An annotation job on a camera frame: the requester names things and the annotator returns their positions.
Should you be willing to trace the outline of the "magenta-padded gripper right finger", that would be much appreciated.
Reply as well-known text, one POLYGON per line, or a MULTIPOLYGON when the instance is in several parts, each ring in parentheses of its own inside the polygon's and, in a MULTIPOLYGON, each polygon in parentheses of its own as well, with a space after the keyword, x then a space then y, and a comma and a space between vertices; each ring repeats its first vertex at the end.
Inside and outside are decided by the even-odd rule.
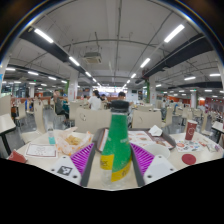
POLYGON ((150 184, 177 171, 163 155, 153 155, 133 143, 130 146, 136 181, 139 187, 150 184))

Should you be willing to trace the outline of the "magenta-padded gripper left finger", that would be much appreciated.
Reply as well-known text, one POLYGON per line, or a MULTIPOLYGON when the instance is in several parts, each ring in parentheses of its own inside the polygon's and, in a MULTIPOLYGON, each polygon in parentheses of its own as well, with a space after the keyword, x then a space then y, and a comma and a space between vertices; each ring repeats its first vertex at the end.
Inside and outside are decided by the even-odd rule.
POLYGON ((95 146, 91 143, 71 156, 62 156, 49 171, 65 180, 86 187, 94 155, 95 146))

